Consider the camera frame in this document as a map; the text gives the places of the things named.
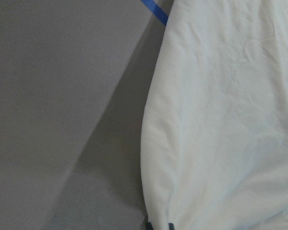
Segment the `cream long-sleeve graphic shirt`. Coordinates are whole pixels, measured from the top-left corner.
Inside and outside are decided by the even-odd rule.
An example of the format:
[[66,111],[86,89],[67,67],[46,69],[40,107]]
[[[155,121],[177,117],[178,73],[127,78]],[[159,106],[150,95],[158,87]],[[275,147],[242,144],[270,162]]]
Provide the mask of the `cream long-sleeve graphic shirt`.
[[288,230],[288,0],[176,0],[147,97],[148,228]]

